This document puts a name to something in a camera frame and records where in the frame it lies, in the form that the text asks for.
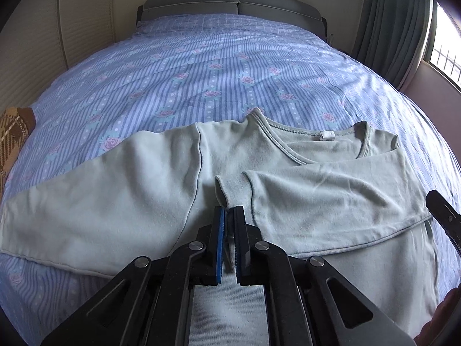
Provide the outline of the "light green long-sleeve shirt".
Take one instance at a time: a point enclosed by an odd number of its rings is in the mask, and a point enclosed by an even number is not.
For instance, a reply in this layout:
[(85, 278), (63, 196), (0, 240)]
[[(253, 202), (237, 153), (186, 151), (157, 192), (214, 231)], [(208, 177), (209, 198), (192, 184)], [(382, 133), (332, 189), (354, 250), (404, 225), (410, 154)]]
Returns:
[(415, 336), (438, 304), (424, 189), (397, 136), (359, 122), (311, 131), (267, 119), (140, 131), (74, 170), (10, 198), (1, 251), (113, 277), (140, 255), (191, 240), (216, 206), (289, 255), (328, 255)]

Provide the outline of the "window with metal railing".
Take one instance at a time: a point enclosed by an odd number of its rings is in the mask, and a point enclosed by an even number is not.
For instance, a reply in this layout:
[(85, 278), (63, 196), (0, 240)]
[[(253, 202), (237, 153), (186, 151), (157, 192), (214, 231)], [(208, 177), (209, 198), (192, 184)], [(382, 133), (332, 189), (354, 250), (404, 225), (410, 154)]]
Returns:
[(460, 90), (460, 30), (438, 2), (433, 3), (424, 60)]

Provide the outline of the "teal green curtain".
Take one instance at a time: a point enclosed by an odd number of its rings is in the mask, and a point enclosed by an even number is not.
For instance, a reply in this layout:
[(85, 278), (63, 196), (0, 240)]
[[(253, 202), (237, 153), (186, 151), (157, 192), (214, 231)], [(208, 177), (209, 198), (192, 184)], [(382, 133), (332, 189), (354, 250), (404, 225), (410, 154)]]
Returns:
[(433, 0), (363, 0), (352, 57), (405, 88), (426, 49)]

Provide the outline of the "brown plaid folded garment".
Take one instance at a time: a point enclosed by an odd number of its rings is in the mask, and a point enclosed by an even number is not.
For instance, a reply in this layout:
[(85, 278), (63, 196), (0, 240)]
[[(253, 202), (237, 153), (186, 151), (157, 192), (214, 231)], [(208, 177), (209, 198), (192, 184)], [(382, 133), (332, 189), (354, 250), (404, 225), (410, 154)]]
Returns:
[(1, 195), (22, 147), (36, 126), (31, 108), (9, 107), (1, 114)]

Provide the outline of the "beige louvered wardrobe doors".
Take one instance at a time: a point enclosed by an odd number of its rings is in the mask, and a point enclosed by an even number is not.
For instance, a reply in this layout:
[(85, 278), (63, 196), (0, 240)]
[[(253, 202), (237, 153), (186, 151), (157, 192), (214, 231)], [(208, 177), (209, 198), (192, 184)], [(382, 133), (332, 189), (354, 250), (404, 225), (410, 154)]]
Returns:
[(1, 108), (29, 106), (114, 41), (113, 0), (21, 0), (1, 29)]

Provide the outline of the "grey upholstered headboard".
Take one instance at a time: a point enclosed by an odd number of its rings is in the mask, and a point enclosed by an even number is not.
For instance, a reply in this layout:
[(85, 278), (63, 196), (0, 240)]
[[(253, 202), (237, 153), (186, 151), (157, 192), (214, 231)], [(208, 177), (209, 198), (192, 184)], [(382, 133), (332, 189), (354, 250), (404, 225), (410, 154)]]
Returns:
[(137, 8), (137, 22), (161, 16), (239, 14), (288, 23), (327, 39), (327, 21), (313, 6), (298, 0), (146, 0)]

